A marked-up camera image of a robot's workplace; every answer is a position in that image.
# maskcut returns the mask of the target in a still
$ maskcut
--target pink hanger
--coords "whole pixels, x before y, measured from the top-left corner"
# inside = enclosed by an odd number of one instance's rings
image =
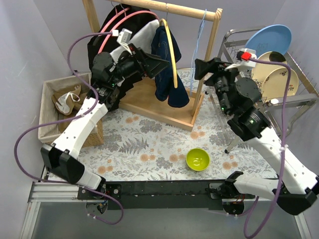
[[[145,11],[145,10],[143,10],[143,11],[136,11],[136,12],[133,12],[132,14],[128,15],[126,18],[123,18],[123,19],[120,20],[118,23],[116,23],[110,31],[115,30],[115,29],[116,29],[117,27],[119,27],[119,25],[121,25],[124,21],[126,21],[126,20],[129,19],[130,17],[135,16],[135,15],[140,14],[140,13],[149,13],[149,14],[152,14],[152,15],[156,16],[156,18],[158,19],[158,16],[157,16],[154,12]],[[107,35],[107,36],[106,36],[106,38],[104,39],[104,41],[103,41],[103,43],[102,43],[102,45],[101,45],[100,50],[99,50],[98,53],[101,53],[101,52],[102,52],[102,50],[103,50],[103,48],[104,48],[106,42],[109,40],[110,36],[111,36],[111,35]]]
[[[118,18],[120,15],[122,15],[124,12],[130,10],[130,8],[126,8],[126,9],[123,9],[122,11],[120,11],[119,13],[117,13],[117,10],[115,8],[115,12],[116,12],[116,15],[114,17],[111,18],[111,20],[108,21],[108,23],[105,24],[105,26],[103,27],[103,29],[101,30],[101,32],[105,32],[106,29],[109,27],[109,25],[116,19]]]

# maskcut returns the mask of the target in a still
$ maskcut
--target clothing rack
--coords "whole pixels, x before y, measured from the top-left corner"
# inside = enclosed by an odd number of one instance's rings
[[[82,2],[87,13],[91,30],[93,32],[98,32],[100,30],[100,24],[97,18],[93,0],[82,0]],[[204,10],[153,0],[113,0],[113,2],[149,8],[152,10],[158,10],[197,19],[202,19],[205,13]],[[205,20],[212,21],[213,26],[211,28],[206,49],[205,61],[210,59],[222,11],[223,9],[218,8],[216,12],[206,12]],[[183,108],[172,108],[167,104],[166,101],[161,102],[156,99],[154,95],[156,88],[155,82],[148,78],[144,78],[142,81],[135,83],[134,88],[127,92],[127,95],[121,99],[119,107],[186,129],[188,131],[192,131],[204,97],[204,95],[201,93],[203,83],[204,78],[199,81],[196,94],[194,92],[194,94],[191,94],[190,96],[190,91],[187,90],[189,95],[189,103],[187,106]]]

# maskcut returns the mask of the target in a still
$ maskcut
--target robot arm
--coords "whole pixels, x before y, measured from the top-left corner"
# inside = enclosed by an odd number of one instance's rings
[[[78,184],[91,189],[101,190],[105,179],[77,161],[80,149],[97,122],[108,112],[119,96],[118,85],[133,74],[153,78],[169,62],[158,56],[145,53],[133,44],[121,42],[124,30],[120,33],[118,42],[126,49],[116,64],[108,52],[101,52],[94,58],[91,84],[99,94],[98,104],[87,115],[83,115],[95,103],[93,91],[89,91],[83,106],[68,128],[51,145],[44,144],[41,154],[48,171],[71,184]]]
[[[220,58],[213,58],[208,62],[196,59],[195,79],[203,78],[208,72],[213,73],[205,85],[215,88],[222,111],[226,115],[233,115],[227,123],[236,135],[258,151],[279,174],[281,140],[268,119],[254,107],[261,99],[257,84],[249,78],[236,81],[239,71],[255,66],[252,61],[243,60],[245,52],[252,53],[252,57],[256,58],[253,51],[242,49],[237,55],[239,62],[232,65],[222,62]],[[319,194],[319,177],[307,169],[288,149],[285,150],[283,183],[277,204],[292,215],[309,208]],[[272,200],[277,185],[278,180],[250,177],[236,171],[220,187],[212,190],[212,193],[226,198],[252,194]]]

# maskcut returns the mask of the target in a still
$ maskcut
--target beige plate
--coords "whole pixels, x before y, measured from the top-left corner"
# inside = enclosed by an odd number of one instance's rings
[[[263,61],[270,61],[269,56],[272,53],[272,51],[266,52],[262,54],[260,57],[258,57],[258,60],[263,60]],[[252,69],[252,78],[254,81],[256,81],[257,85],[259,88],[262,87],[265,79],[269,76],[269,74],[278,69],[281,68],[282,66],[277,66],[277,65],[266,65],[266,64],[260,64],[256,63],[255,68]]]
[[[284,96],[286,82],[288,77],[288,70],[285,67],[274,70],[264,81],[261,91],[263,100],[269,101],[273,98],[280,98]],[[294,96],[299,86],[299,79],[296,72],[291,70],[291,78],[287,96]]]

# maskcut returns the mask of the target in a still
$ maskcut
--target white wall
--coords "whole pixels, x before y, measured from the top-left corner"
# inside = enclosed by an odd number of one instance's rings
[[[78,37],[91,32],[82,1],[79,0],[34,0],[36,6],[48,25],[64,56],[71,43]],[[223,8],[222,20],[213,50],[216,55],[225,33],[234,28],[269,25],[274,22],[285,0],[170,0],[169,3],[216,11]],[[106,0],[94,0],[100,24],[112,10],[112,5]],[[159,18],[165,18],[165,12],[155,11]],[[170,29],[176,38],[182,53],[178,67],[190,67],[191,57],[195,48],[199,19],[168,14]],[[212,23],[207,22],[202,34],[198,57],[204,58]],[[88,71],[87,41],[79,43],[75,49],[75,68]]]
[[[318,55],[319,55],[319,1],[286,0],[275,23],[288,26],[293,34],[290,52],[299,63],[308,78],[319,90]],[[319,175],[319,104],[303,115],[288,136],[289,148],[296,157],[314,173]],[[305,212],[306,221],[312,238],[319,238],[319,201]]]
[[[42,82],[70,75],[67,64],[32,0],[0,1],[0,238],[20,235],[32,181],[18,168],[13,145],[38,124]],[[39,176],[43,169],[37,132],[19,147],[22,164]]]

